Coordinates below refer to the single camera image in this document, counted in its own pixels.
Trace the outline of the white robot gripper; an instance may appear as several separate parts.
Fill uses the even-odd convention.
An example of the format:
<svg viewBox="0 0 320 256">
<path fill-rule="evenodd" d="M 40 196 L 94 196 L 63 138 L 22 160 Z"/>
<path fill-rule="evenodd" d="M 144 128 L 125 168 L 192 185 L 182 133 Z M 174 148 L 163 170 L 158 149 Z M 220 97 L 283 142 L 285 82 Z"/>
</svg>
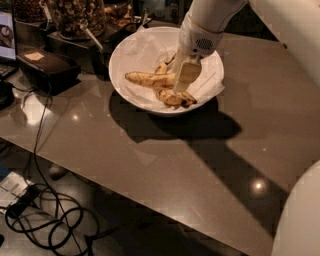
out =
<svg viewBox="0 0 320 256">
<path fill-rule="evenodd" d="M 171 71 L 176 73 L 176 92 L 185 92 L 199 77 L 202 70 L 200 56 L 209 56 L 216 50 L 223 30 L 224 21 L 218 15 L 197 16 L 190 12 L 185 15 L 179 32 L 180 49 L 174 54 L 171 65 Z"/>
</svg>

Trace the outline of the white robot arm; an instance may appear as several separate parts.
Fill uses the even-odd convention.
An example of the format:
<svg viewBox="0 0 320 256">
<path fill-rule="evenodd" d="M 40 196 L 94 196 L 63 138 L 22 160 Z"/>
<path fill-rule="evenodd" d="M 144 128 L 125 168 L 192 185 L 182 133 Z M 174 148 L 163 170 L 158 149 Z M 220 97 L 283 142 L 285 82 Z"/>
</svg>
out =
<svg viewBox="0 0 320 256">
<path fill-rule="evenodd" d="M 176 91 L 186 91 L 198 78 L 200 59 L 216 50 L 227 24 L 246 3 L 320 86 L 320 0 L 193 0 L 179 32 Z M 320 161 L 290 192 L 271 256 L 320 256 L 319 183 Z"/>
</svg>

